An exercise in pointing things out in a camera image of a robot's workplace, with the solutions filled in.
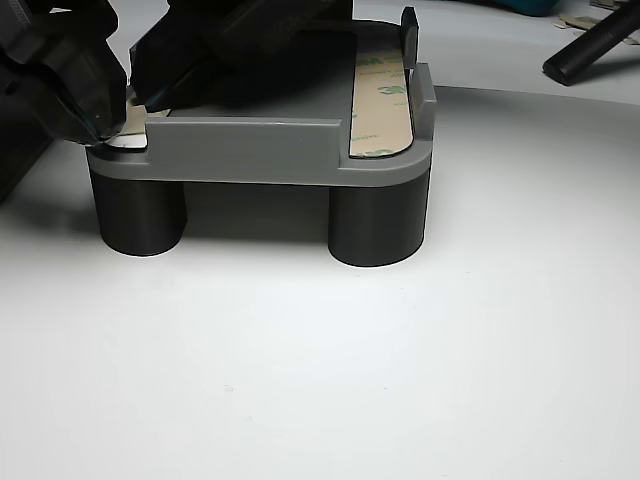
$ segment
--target blurry background object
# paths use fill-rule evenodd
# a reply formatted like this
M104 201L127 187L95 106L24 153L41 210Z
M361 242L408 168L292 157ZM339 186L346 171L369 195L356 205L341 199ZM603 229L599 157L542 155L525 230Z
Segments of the blurry background object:
M596 60L640 28L640 0L630 0L547 60L543 72L571 85Z

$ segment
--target white table surface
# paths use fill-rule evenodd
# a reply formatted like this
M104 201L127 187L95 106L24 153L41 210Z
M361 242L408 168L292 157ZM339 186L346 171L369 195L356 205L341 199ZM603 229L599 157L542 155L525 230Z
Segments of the white table surface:
M191 186L119 255L55 146L0 207L0 478L637 479L640 108L437 94L426 242L379 269L323 189Z

